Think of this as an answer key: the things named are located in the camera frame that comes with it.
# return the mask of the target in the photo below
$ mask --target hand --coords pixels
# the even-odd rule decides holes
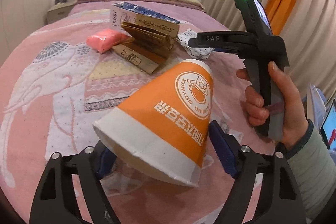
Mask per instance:
[[[290,150],[307,131],[308,121],[305,117],[305,110],[300,93],[291,78],[283,73],[273,61],[268,64],[268,73],[278,86],[285,100],[283,139],[281,142],[287,150]],[[249,81],[246,69],[238,70],[236,74],[238,78]],[[249,114],[250,124],[253,126],[264,124],[269,116],[269,112],[263,108],[264,99],[262,96],[252,86],[246,88],[245,96],[245,109]]]

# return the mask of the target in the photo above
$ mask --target finger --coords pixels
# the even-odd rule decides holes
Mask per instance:
[[[262,124],[265,123],[265,121],[266,121],[266,120],[260,120],[260,119],[257,119],[257,118],[255,118],[255,117],[252,117],[252,116],[249,117],[249,122],[250,122],[250,124],[253,125],[254,127],[256,127],[256,126],[261,126]]]
[[[263,107],[257,107],[248,102],[245,103],[245,109],[250,116],[257,118],[259,120],[265,121],[269,116],[269,112],[267,109]]]
[[[286,103],[301,102],[300,93],[294,85],[292,79],[280,70],[273,61],[268,64],[268,72],[274,83],[283,94]]]
[[[246,81],[250,81],[249,75],[247,74],[247,70],[246,69],[239,69],[236,71],[236,75],[238,78],[246,80]]]
[[[253,104],[258,107],[262,107],[264,105],[263,97],[255,91],[255,89],[250,85],[245,90],[246,101],[250,104]]]

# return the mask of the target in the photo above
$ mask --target device handle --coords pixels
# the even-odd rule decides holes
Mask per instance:
[[[252,87],[264,98],[264,106],[270,112],[266,122],[257,126],[258,133],[275,141],[283,138],[284,99],[277,85],[268,73],[267,60],[245,59],[244,65],[249,75]]]

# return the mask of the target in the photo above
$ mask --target pink package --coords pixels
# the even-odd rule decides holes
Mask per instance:
[[[86,39],[86,44],[100,53],[104,53],[113,46],[124,42],[129,36],[111,29],[104,29]]]

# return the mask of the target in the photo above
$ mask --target nightstand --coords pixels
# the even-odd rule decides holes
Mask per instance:
[[[70,13],[71,9],[75,6],[75,1],[56,4],[47,11],[48,24],[54,23],[62,18],[65,18]]]

